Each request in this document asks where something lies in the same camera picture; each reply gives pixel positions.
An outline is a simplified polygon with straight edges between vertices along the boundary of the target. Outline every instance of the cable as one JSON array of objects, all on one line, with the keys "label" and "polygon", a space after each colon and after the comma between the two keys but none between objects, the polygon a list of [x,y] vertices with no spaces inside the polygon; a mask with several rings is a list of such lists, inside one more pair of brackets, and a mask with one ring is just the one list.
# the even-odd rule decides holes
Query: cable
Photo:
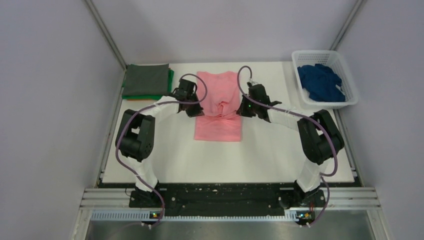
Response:
[{"label": "cable", "polygon": [[325,186],[327,187],[327,199],[326,199],[326,201],[325,201],[325,204],[324,204],[324,206],[322,207],[322,210],[321,210],[321,212],[319,212],[319,214],[318,214],[318,216],[315,218],[315,220],[313,221],[313,222],[311,222],[310,224],[308,224],[308,226],[309,227],[312,227],[316,222],[317,222],[317,220],[319,220],[320,218],[321,218],[321,216],[324,214],[324,211],[325,211],[325,209],[327,208],[327,206],[328,206],[328,204],[329,204],[329,201],[330,201],[330,186],[329,186],[329,184],[324,180],[324,177],[332,177],[332,176],[334,176],[335,174],[336,174],[336,172],[337,172],[337,169],[338,169],[338,167],[339,167],[339,161],[337,160],[337,153],[336,153],[336,149],[335,149],[335,147],[334,147],[334,144],[333,144],[333,142],[331,141],[331,138],[330,138],[330,135],[328,134],[328,132],[324,129],[324,127],[319,123],[319,122],[317,122],[317,121],[315,121],[313,118],[311,118],[311,117],[309,117],[309,116],[306,116],[306,115],[303,115],[303,114],[300,114],[300,113],[297,113],[297,112],[293,112],[293,111],[290,111],[290,110],[285,110],[285,109],[282,109],[282,108],[278,108],[278,107],[274,107],[274,106],[268,106],[268,105],[266,105],[266,104],[263,104],[263,103],[261,103],[261,102],[258,102],[258,101],[256,101],[256,100],[253,100],[252,98],[250,98],[244,91],[243,91],[243,89],[242,89],[242,85],[240,84],[240,73],[242,72],[242,70],[244,69],[244,68],[247,68],[247,69],[249,69],[249,72],[250,72],[250,79],[252,79],[252,69],[249,67],[249,66],[247,66],[247,65],[244,65],[244,66],[242,66],[239,70],[238,70],[238,73],[237,73],[237,84],[238,84],[238,89],[240,89],[240,92],[241,92],[241,94],[243,94],[243,96],[244,97],[246,97],[248,100],[250,100],[251,102],[253,102],[254,104],[257,104],[257,105],[259,105],[259,106],[262,106],[262,107],[265,107],[265,108],[268,108],[268,109],[274,109],[274,110],[277,110],[277,111],[281,111],[281,112],[285,112],[285,113],[288,113],[288,114],[291,114],[291,115],[294,115],[294,116],[296,116],[296,117],[300,117],[300,118],[304,118],[304,119],[307,119],[307,120],[309,120],[309,121],[311,121],[315,126],[317,126],[318,128],[319,128],[319,130],[321,130],[322,131],[322,133],[324,134],[324,136],[325,136],[325,138],[326,138],[326,140],[328,141],[328,143],[329,143],[329,145],[330,145],[330,148],[331,148],[331,153],[332,153],[332,155],[333,155],[333,158],[334,158],[334,170],[331,172],[331,173],[322,173],[322,172],[320,172],[319,173],[319,175],[321,176],[321,180],[322,180],[322,182],[325,184]]},{"label": "cable", "polygon": [[319,130],[321,130],[322,131],[322,133],[324,134],[324,136],[325,136],[325,138],[327,139],[327,141],[328,141],[328,143],[329,143],[329,145],[330,145],[330,148],[331,148],[331,153],[332,153],[332,155],[333,155],[333,157],[334,157],[334,170],[331,172],[331,173],[320,173],[320,175],[321,176],[324,176],[324,177],[332,177],[332,176],[334,176],[335,174],[336,174],[336,172],[337,172],[337,169],[338,169],[338,167],[339,167],[339,161],[337,160],[337,153],[336,153],[336,149],[335,149],[335,147],[334,147],[334,144],[333,144],[333,142],[331,141],[331,138],[330,138],[330,135],[328,134],[328,132],[324,129],[324,127],[319,123],[319,122],[317,122],[317,121],[315,121],[313,118],[311,118],[311,117],[309,117],[309,116],[306,116],[306,115],[303,115],[303,114],[300,114],[300,113],[297,113],[297,112],[294,112],[294,111],[290,111],[290,110],[285,110],[285,109],[282,109],[282,108],[278,108],[278,107],[275,107],[275,106],[269,106],[269,105],[266,105],[266,104],[263,104],[263,103],[261,103],[261,102],[258,102],[258,101],[256,101],[256,100],[253,100],[252,98],[250,98],[244,91],[243,91],[243,89],[242,89],[242,86],[241,86],[241,84],[240,84],[240,73],[242,72],[242,70],[244,69],[244,68],[247,68],[247,69],[249,69],[249,71],[250,71],[250,79],[252,79],[252,69],[249,67],[249,66],[247,66],[247,65],[244,65],[244,66],[242,66],[239,70],[238,70],[238,73],[237,73],[237,84],[238,84],[238,89],[240,89],[240,92],[241,92],[241,94],[243,94],[243,96],[244,97],[246,97],[248,100],[250,100],[251,102],[253,102],[254,104],[257,104],[257,105],[259,105],[259,106],[262,106],[262,107],[265,107],[265,108],[268,108],[268,109],[274,109],[274,110],[277,110],[277,111],[280,111],[280,112],[285,112],[285,113],[288,113],[288,114],[291,114],[291,115],[294,115],[294,116],[296,116],[296,117],[299,117],[299,118],[304,118],[304,119],[307,119],[307,120],[309,120],[309,121],[311,121],[315,126],[317,126],[318,128],[319,128]]},{"label": "cable", "polygon": [[128,197],[131,197],[131,195],[128,195],[127,193],[127,187],[125,188],[125,195],[127,195]]},{"label": "cable", "polygon": [[315,217],[315,220],[309,224],[309,227],[312,227],[313,225],[318,222],[318,220],[323,216],[324,211],[326,210],[327,206],[329,205],[330,201],[330,186],[329,184],[324,180],[324,177],[321,176],[321,181],[324,183],[325,187],[327,187],[327,199],[325,200],[324,206],[322,207],[322,210],[319,212],[318,216]]},{"label": "cable", "polygon": [[145,182],[140,176],[138,176],[138,173],[132,169],[130,166],[126,165],[124,162],[121,161],[121,159],[119,158],[119,147],[121,146],[121,142],[122,142],[122,138],[124,137],[124,133],[128,130],[128,127],[130,126],[130,123],[133,121],[133,119],[141,112],[146,111],[148,109],[152,109],[156,106],[160,106],[160,105],[164,105],[164,104],[186,104],[186,105],[195,105],[195,104],[199,104],[201,103],[203,100],[205,100],[206,96],[208,95],[208,88],[206,86],[206,83],[197,75],[192,74],[192,73],[186,73],[184,75],[182,75],[179,79],[181,80],[182,78],[184,78],[185,76],[193,76],[196,77],[197,79],[199,79],[201,81],[201,83],[204,85],[204,96],[202,97],[202,99],[200,99],[199,101],[163,101],[163,102],[158,102],[154,105],[149,105],[146,107],[143,107],[142,109],[136,111],[128,120],[128,122],[125,124],[125,126],[122,129],[122,132],[118,138],[118,141],[116,143],[116,150],[115,150],[115,157],[116,160],[118,161],[119,164],[121,164],[123,167],[125,167],[126,169],[128,169],[129,171],[131,171],[134,175],[136,175],[137,179],[144,184],[146,187],[148,187],[150,190],[152,190],[160,199],[160,202],[162,203],[161,206],[161,210],[160,210],[160,214],[159,214],[159,218],[157,219],[157,221],[151,225],[151,227],[155,227],[157,226],[161,219],[164,217],[164,211],[165,211],[165,201],[164,198],[161,196],[161,194],[152,186],[150,186],[147,182]]}]

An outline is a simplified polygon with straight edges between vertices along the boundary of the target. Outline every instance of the blue clothing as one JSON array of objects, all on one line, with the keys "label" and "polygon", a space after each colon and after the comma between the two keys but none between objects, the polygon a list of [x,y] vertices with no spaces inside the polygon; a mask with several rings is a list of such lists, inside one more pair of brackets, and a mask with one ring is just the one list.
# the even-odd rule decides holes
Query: blue clothing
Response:
[{"label": "blue clothing", "polygon": [[297,68],[302,88],[309,92],[309,98],[317,102],[345,102],[346,97],[336,87],[342,86],[342,79],[328,66],[315,64]]}]

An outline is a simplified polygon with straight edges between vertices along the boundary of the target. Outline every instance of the folded clothing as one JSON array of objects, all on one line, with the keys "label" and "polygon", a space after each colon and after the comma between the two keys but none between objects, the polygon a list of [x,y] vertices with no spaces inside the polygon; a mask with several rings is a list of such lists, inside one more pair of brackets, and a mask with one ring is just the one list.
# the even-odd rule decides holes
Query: folded clothing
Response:
[{"label": "folded clothing", "polygon": [[169,64],[139,66],[131,64],[126,70],[122,98],[129,100],[154,99],[171,92],[174,71]]},{"label": "folded clothing", "polygon": [[[240,107],[237,73],[227,71],[212,74],[197,72],[207,86],[207,96],[200,103],[204,116],[196,117],[194,139],[217,142],[240,142],[242,118],[236,114]],[[205,95],[205,87],[197,81],[197,96]]]},{"label": "folded clothing", "polygon": [[341,91],[342,79],[328,66],[315,64],[297,68],[302,88],[309,92],[309,98],[317,102],[345,102]]}]

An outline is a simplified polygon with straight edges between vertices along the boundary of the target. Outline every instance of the black mounting base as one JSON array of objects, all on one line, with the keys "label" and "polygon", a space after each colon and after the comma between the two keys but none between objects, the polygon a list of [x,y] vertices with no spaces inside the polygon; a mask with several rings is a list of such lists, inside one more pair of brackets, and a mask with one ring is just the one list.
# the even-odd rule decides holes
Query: black mounting base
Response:
[{"label": "black mounting base", "polygon": [[[167,216],[258,217],[283,216],[285,208],[309,207],[299,204],[293,188],[281,183],[158,183],[155,187],[165,201]],[[313,195],[313,205],[322,207],[324,194]],[[131,192],[130,208],[160,208],[159,199]]]}]

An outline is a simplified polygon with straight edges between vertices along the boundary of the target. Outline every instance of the pink t-shirt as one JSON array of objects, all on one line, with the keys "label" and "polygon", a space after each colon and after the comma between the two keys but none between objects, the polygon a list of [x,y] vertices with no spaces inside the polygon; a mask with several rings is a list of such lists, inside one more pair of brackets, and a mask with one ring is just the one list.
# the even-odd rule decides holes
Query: pink t-shirt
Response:
[{"label": "pink t-shirt", "polygon": [[[212,74],[197,72],[207,86],[207,96],[200,103],[204,116],[196,117],[194,139],[218,142],[240,142],[242,140],[242,118],[236,115],[240,107],[240,91],[237,73],[227,71]],[[197,97],[203,98],[205,87],[197,81]]]}]

